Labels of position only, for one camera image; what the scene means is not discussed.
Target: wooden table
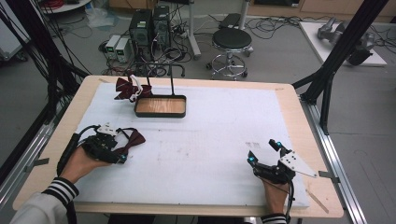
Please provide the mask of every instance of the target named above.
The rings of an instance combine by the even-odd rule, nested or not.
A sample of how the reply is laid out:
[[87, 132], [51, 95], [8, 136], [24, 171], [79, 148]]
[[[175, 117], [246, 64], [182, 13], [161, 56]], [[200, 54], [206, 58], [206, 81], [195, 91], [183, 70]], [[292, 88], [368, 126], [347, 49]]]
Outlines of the wooden table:
[[[18, 209], [35, 191], [45, 189], [55, 177], [56, 165], [71, 135], [79, 122], [99, 84], [115, 83], [117, 77], [86, 77], [75, 98], [67, 108], [53, 136], [43, 150], [40, 159], [49, 158], [49, 163], [35, 167], [27, 178], [13, 208]], [[169, 85], [167, 78], [152, 78], [152, 85]], [[218, 87], [262, 89], [276, 92], [276, 97], [285, 120], [291, 141], [291, 148], [316, 172], [327, 171], [321, 158], [314, 135], [309, 127], [300, 101], [294, 88], [289, 84], [253, 83], [214, 80], [175, 79], [175, 86]], [[306, 192], [310, 201], [307, 208], [292, 208], [293, 217], [341, 217], [344, 212], [335, 192], [332, 181], [328, 178], [312, 178], [303, 175]], [[76, 203], [78, 212], [93, 213], [129, 213], [129, 214], [175, 214], [196, 216], [238, 216], [260, 217], [265, 209], [259, 206], [208, 206], [177, 204], [135, 204], [135, 203]]]

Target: gray floor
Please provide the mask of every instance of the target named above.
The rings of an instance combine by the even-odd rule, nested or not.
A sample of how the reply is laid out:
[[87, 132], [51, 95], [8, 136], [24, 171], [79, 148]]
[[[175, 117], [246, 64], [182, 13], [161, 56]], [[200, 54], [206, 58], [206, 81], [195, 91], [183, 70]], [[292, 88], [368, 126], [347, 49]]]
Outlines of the gray floor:
[[[82, 11], [75, 11], [61, 15], [59, 21], [78, 21], [82, 17]], [[196, 19], [197, 27], [209, 20], [209, 17]], [[114, 27], [92, 30], [86, 26], [87, 19], [68, 25], [74, 35], [69, 33], [64, 37], [67, 45], [93, 74], [101, 74], [106, 69], [105, 58], [98, 51], [98, 46], [110, 35], [121, 34], [128, 29], [128, 19], [116, 19], [116, 22]], [[205, 25], [216, 26], [213, 22]], [[377, 28], [388, 29], [382, 25]], [[396, 36], [396, 27], [392, 29], [392, 36]], [[291, 84], [320, 68], [318, 57], [298, 28], [283, 27], [268, 40], [252, 37], [254, 52], [244, 58], [248, 76], [239, 78], [241, 81]], [[187, 69], [185, 78], [210, 79], [211, 73], [205, 69], [205, 64], [219, 52], [210, 47], [210, 36], [198, 35], [196, 38], [202, 57], [184, 64]], [[388, 63], [387, 66], [342, 66], [335, 76], [329, 131], [368, 223], [396, 223], [396, 175], [392, 174], [396, 170], [392, 156], [396, 145], [396, 57], [384, 48], [376, 47], [375, 50]], [[230, 80], [227, 77], [217, 79]], [[0, 86], [2, 164], [43, 108], [47, 92], [44, 78], [30, 61], [12, 61], [0, 67]], [[302, 87], [297, 92], [302, 93], [305, 89]], [[11, 201], [12, 197], [0, 212], [0, 223], [8, 223], [13, 216]], [[80, 223], [107, 222], [107, 217], [102, 214], [78, 214], [78, 218]], [[191, 219], [180, 217], [178, 223], [190, 223]], [[174, 216], [160, 216], [155, 221], [164, 224], [174, 222]], [[329, 219], [305, 218], [304, 223], [349, 223], [349, 219], [347, 215]]]

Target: sleeve cuff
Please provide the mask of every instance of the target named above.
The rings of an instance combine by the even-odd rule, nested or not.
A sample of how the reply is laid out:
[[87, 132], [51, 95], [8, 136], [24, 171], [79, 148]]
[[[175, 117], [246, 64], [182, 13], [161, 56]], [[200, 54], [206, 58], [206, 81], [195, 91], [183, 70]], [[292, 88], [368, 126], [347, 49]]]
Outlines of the sleeve cuff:
[[79, 194], [76, 186], [67, 179], [61, 177], [55, 177], [43, 193], [54, 196], [61, 201], [64, 206], [67, 206]]
[[263, 224], [286, 224], [286, 216], [284, 214], [271, 214], [262, 217]]

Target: wooden tray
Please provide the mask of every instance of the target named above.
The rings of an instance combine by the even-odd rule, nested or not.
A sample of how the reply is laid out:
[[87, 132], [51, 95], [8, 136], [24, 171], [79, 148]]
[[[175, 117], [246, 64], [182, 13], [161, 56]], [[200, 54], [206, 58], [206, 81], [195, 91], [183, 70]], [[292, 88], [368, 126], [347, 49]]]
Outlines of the wooden tray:
[[184, 95], [151, 95], [134, 105], [139, 118], [184, 118], [187, 98]]

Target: hand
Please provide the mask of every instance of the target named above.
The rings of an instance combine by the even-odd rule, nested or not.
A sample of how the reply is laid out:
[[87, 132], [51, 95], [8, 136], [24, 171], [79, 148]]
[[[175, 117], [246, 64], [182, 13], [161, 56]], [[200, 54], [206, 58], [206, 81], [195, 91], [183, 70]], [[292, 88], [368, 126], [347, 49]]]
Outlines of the hand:
[[262, 179], [262, 183], [265, 187], [265, 198], [269, 213], [283, 214], [283, 207], [289, 192], [289, 184], [273, 184], [267, 179]]
[[91, 158], [85, 152], [84, 148], [78, 147], [70, 156], [60, 177], [65, 178], [75, 184], [84, 175], [87, 175], [96, 167], [108, 166], [111, 163], [105, 161], [97, 161]]

